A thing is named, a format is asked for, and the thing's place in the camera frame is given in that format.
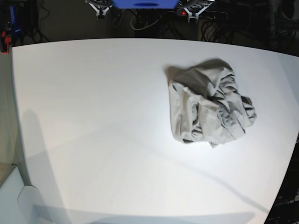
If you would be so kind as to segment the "blue box overhead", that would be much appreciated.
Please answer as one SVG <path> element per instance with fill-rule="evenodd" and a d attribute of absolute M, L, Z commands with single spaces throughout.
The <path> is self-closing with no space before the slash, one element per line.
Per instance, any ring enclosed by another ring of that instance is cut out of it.
<path fill-rule="evenodd" d="M 178 0 L 113 0 L 119 9 L 173 9 Z"/>

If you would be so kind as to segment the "black power strip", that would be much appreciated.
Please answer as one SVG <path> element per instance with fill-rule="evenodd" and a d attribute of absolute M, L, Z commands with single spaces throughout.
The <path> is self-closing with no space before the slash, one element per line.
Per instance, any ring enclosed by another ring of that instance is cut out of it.
<path fill-rule="evenodd" d="M 216 12 L 216 11 L 209 11 L 201 9 L 196 12 L 191 12 L 189 9 L 177 9 L 176 10 L 177 16 L 186 17 L 188 20 L 199 18 L 208 18 L 208 19 L 215 19 L 217 16 L 224 16 L 224 18 L 228 17 L 228 13 L 226 12 Z"/>

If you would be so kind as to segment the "red and blue clamp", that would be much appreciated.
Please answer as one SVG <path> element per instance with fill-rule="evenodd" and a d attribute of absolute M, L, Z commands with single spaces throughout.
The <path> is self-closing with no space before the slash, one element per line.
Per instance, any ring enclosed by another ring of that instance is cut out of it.
<path fill-rule="evenodd" d="M 14 13 L 15 7 L 9 2 L 0 3 L 0 52 L 8 54 L 10 45 L 13 42 L 13 35 L 16 28 Z"/>

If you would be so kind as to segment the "grey t-shirt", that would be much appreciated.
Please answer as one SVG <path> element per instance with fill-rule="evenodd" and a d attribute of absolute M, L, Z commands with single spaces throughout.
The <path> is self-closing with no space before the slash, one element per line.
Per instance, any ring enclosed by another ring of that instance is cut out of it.
<path fill-rule="evenodd" d="M 216 147 L 243 137 L 254 124 L 252 101 L 238 92 L 235 73 L 225 61 L 214 58 L 189 68 L 169 66 L 165 75 L 175 140 Z"/>

